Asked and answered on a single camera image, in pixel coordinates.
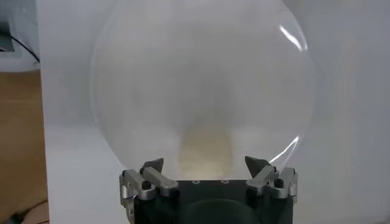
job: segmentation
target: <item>transparent balloon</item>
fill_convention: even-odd
[[[164,158],[175,179],[282,169],[305,135],[315,69],[276,0],[119,0],[91,60],[95,118],[130,169]]]

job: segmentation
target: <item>silver metal bracket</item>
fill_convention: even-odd
[[[286,167],[271,185],[271,196],[273,198],[287,198],[291,196],[294,202],[297,200],[298,173],[295,169]]]
[[[248,189],[254,190],[256,196],[264,194],[264,190],[269,186],[269,183],[278,177],[278,172],[275,167],[267,165],[264,166],[259,173],[246,181]]]
[[[170,180],[153,167],[143,169],[142,176],[160,190],[164,197],[176,197],[179,194],[179,182]]]
[[[156,194],[155,186],[134,170],[125,170],[119,176],[119,191],[121,205],[131,223],[134,223],[134,198],[137,196],[146,201],[155,198]]]

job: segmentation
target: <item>wooden floor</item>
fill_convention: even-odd
[[[40,73],[0,73],[0,223],[46,199]]]

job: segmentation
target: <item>white backdrop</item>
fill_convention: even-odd
[[[381,223],[390,214],[387,1],[286,0],[317,69],[296,223]],[[89,65],[113,2],[39,0],[49,205],[53,223],[126,223],[124,167],[93,121]]]

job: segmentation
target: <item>bolt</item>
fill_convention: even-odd
[[[285,185],[285,182],[282,179],[278,178],[278,179],[274,180],[274,186],[276,188],[283,188],[284,185]]]
[[[149,190],[152,188],[152,183],[148,180],[142,182],[142,190]]]

